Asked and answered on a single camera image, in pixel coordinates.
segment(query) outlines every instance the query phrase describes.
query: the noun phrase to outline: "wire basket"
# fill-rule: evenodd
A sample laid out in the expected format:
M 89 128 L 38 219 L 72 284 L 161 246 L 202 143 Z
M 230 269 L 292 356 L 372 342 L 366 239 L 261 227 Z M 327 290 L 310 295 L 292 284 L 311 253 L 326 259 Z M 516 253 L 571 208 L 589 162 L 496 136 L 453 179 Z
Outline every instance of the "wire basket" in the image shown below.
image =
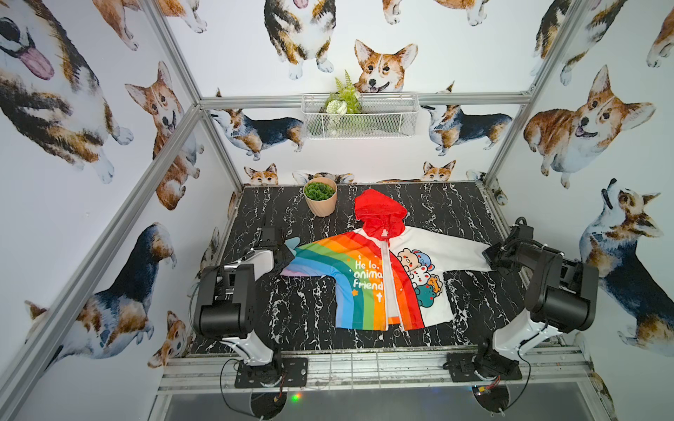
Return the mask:
M 327 114 L 327 94 L 302 95 L 309 139 L 411 137 L 417 128 L 416 94 L 362 94 L 363 114 Z

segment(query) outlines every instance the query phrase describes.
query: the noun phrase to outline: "potted plant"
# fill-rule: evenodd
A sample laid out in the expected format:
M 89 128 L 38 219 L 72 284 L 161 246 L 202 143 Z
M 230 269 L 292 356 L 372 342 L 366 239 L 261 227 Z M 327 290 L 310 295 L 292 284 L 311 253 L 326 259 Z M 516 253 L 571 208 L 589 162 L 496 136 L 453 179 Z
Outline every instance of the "potted plant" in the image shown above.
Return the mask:
M 316 216 L 328 216 L 337 204 L 337 184 L 326 177 L 316 177 L 302 188 L 309 209 Z

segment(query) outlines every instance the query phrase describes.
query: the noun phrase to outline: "black marble table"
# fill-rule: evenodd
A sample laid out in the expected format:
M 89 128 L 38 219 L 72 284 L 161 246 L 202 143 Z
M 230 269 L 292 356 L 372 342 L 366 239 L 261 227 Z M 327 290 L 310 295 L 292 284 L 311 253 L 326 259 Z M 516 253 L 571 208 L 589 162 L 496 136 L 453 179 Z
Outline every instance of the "black marble table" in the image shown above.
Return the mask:
M 500 240 L 491 212 L 473 182 L 340 185 L 337 208 L 315 217 L 301 187 L 248 187 L 230 233 L 223 261 L 241 256 L 258 235 L 265 220 L 282 225 L 288 237 L 301 244 L 341 234 L 362 226 L 356 221 L 354 199 L 372 188 L 402 203 L 409 214 L 405 224 L 442 234 L 491 243 Z M 524 287 L 518 274 L 449 271 L 444 273 L 455 319 L 425 329 L 362 331 L 334 327 L 337 303 L 334 280 L 325 278 L 261 278 L 257 283 L 255 331 L 268 346 L 282 350 L 336 350 L 477 344 L 490 331 L 503 327 L 524 308 Z M 223 354 L 231 350 L 196 337 L 191 354 Z

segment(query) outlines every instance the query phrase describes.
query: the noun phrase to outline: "children's jacket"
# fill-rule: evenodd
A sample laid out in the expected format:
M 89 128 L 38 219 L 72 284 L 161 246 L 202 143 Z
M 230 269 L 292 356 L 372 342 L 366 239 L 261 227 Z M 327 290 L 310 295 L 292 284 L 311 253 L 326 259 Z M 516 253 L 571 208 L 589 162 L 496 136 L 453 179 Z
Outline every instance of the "children's jacket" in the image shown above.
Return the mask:
M 286 276 L 331 276 L 336 281 L 336 326 L 404 330 L 454 318 L 442 273 L 489 271 L 489 245 L 405 226 L 407 210 L 388 196 L 366 190 L 356 198 L 363 227 L 295 249 Z

